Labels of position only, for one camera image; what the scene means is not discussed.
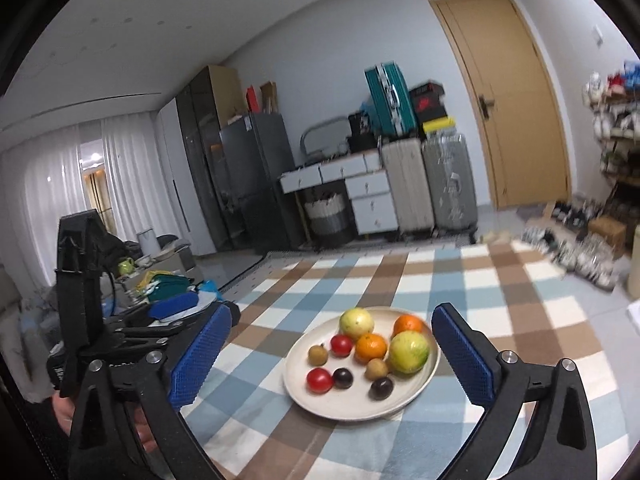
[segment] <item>white desk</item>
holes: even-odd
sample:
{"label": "white desk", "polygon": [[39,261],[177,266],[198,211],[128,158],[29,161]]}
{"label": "white desk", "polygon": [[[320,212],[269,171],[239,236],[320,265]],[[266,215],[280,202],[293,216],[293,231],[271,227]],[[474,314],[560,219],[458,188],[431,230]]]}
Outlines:
{"label": "white desk", "polygon": [[361,235],[398,229],[398,218],[386,171],[376,150],[320,162],[280,177],[284,193],[295,193],[307,240],[310,234],[298,192],[321,184],[344,180],[351,200],[356,227]]}

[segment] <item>checkered rug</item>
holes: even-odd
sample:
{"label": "checkered rug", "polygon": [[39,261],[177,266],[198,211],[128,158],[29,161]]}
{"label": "checkered rug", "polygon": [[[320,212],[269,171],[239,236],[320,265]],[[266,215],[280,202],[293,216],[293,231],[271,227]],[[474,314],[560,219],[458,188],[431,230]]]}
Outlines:
{"label": "checkered rug", "polygon": [[[590,400],[598,475],[609,479],[629,452],[618,387],[562,277],[519,242],[347,254],[273,269],[238,302],[241,322],[182,414],[227,479],[436,479],[482,415],[445,359],[402,412],[356,424],[320,419],[292,403],[282,370],[302,333],[348,308],[394,306],[428,320],[448,301],[498,350],[515,350],[531,363],[576,361]],[[508,471],[531,412],[523,407],[492,478]]]}

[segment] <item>tangerine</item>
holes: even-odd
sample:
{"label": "tangerine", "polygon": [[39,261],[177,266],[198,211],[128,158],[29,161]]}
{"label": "tangerine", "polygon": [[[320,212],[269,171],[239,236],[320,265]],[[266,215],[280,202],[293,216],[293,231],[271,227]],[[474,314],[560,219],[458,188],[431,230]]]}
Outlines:
{"label": "tangerine", "polygon": [[365,334],[356,343],[356,357],[364,364],[372,359],[384,359],[386,355],[386,341],[378,334]]}
{"label": "tangerine", "polygon": [[404,314],[396,319],[394,323],[394,334],[391,336],[391,339],[395,338],[401,332],[422,332],[423,328],[424,321],[419,317]]}

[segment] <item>red tomato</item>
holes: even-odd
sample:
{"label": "red tomato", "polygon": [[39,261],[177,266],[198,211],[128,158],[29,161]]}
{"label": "red tomato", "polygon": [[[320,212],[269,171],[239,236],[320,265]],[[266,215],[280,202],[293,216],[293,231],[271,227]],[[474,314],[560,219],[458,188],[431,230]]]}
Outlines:
{"label": "red tomato", "polygon": [[314,368],[306,375],[306,386],[315,394],[325,394],[334,387],[334,378],[324,368]]}
{"label": "red tomato", "polygon": [[353,349],[353,341],[345,335],[334,335],[331,338],[331,352],[336,357],[348,357]]}

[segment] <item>white plate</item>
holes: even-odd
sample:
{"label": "white plate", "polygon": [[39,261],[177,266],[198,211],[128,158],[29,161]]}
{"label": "white plate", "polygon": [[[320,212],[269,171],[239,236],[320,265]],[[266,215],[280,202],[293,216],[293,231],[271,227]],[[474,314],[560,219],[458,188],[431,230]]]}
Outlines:
{"label": "white plate", "polygon": [[[383,336],[387,343],[393,333],[394,323],[402,314],[412,314],[389,307],[373,307],[367,309],[375,322],[374,333]],[[314,368],[306,360],[309,348],[313,345],[323,344],[330,351],[331,338],[338,333],[338,320],[330,319],[316,327],[311,332],[303,335],[292,346],[286,357],[284,368],[284,385],[294,400],[308,412],[330,418],[355,422],[358,420],[371,420],[394,413],[404,408],[425,389],[433,377],[440,362],[440,347],[431,333],[431,329],[425,324],[424,336],[429,341],[430,352],[427,364],[413,376],[399,377],[391,374],[391,380],[395,387],[393,393],[385,400],[371,400],[369,389],[371,381],[364,377],[365,366],[354,358],[354,351],[344,359],[335,358],[329,352],[329,360],[322,367],[330,373],[338,368],[348,368],[353,373],[353,386],[348,390],[332,388],[324,395],[315,395],[306,389],[306,375]]]}

